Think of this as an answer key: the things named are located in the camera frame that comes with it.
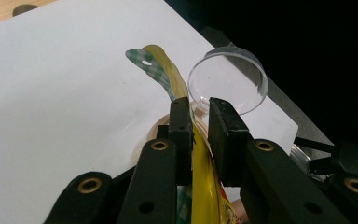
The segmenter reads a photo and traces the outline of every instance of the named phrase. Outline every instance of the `clear plastic cup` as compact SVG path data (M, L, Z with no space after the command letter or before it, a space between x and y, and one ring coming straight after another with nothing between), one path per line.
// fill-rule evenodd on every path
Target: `clear plastic cup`
M191 70L187 87L196 107L206 114L211 97L230 102L243 115L261 105L269 91L261 62L253 53L237 47L207 52Z

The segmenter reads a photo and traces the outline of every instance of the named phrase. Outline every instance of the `transparent lid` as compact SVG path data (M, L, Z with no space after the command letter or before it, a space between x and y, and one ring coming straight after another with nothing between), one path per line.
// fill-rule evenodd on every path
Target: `transparent lid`
M209 99L230 102L240 115L256 109L267 96L269 84L260 61L246 49L222 47L205 54L190 72L191 98L206 111Z

